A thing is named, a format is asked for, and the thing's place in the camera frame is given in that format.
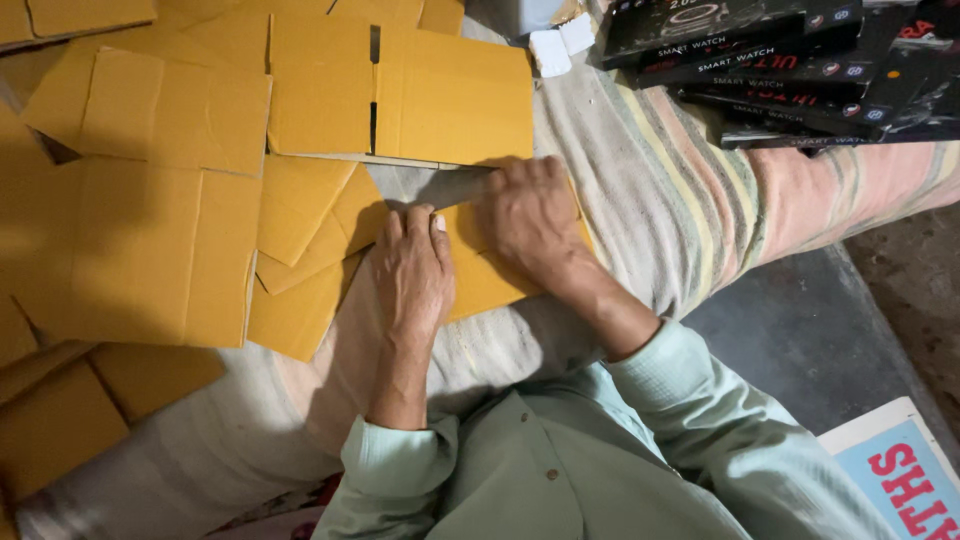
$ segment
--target shirt sleeve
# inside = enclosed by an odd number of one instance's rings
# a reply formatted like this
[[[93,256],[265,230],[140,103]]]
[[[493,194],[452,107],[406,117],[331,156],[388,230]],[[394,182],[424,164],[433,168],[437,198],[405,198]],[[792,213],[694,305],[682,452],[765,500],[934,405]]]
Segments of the shirt sleeve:
[[[344,478],[311,540],[425,536],[437,492],[456,464],[457,428],[455,416],[403,431],[358,415],[340,452]]]
[[[816,438],[695,331],[664,321],[608,369],[667,463],[692,473],[754,538],[897,538]]]

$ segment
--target floor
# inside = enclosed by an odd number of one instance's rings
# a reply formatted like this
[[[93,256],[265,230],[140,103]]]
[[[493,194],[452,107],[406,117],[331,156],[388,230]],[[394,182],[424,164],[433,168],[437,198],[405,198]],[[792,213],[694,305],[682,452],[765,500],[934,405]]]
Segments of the floor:
[[[940,407],[842,245],[751,270],[683,322],[814,434],[910,396],[960,465]]]
[[[873,229],[845,245],[960,436],[960,204]]]

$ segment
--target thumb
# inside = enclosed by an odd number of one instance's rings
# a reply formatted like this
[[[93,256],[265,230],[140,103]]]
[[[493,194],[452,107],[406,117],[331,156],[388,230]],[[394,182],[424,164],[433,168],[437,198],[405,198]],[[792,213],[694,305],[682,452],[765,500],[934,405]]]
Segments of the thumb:
[[[446,235],[446,218],[434,214],[430,220],[430,241],[433,251],[437,254],[440,267],[445,274],[453,274],[453,258],[450,256],[450,237]]]

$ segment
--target striped blanket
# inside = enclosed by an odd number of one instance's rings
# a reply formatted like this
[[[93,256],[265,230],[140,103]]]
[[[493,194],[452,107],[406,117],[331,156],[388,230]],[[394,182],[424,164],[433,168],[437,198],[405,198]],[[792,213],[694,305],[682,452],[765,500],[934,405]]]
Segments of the striped blanket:
[[[500,40],[487,4],[471,4],[466,36]],[[723,152],[707,143],[703,112],[660,88],[630,90],[592,60],[536,81],[536,153],[564,158],[598,256],[664,315],[683,317],[764,262],[960,199],[958,142],[838,148],[814,160],[795,150]],[[438,206],[469,197],[479,181],[470,171],[371,171],[388,199]],[[309,364],[252,343],[223,350],[224,378],[23,504],[24,538],[197,537],[337,471],[379,347],[371,279],[361,265]],[[527,299],[443,328],[431,406],[462,413],[597,354],[572,313]]]

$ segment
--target person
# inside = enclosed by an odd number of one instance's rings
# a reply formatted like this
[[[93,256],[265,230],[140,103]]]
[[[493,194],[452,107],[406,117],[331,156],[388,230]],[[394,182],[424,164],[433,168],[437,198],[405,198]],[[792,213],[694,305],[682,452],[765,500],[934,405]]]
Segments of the person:
[[[431,207],[392,212],[372,251],[374,394],[314,540],[897,537],[780,404],[597,261],[559,159],[492,172],[476,205],[490,247],[593,327],[606,359],[517,384],[462,426],[428,422],[456,269]]]

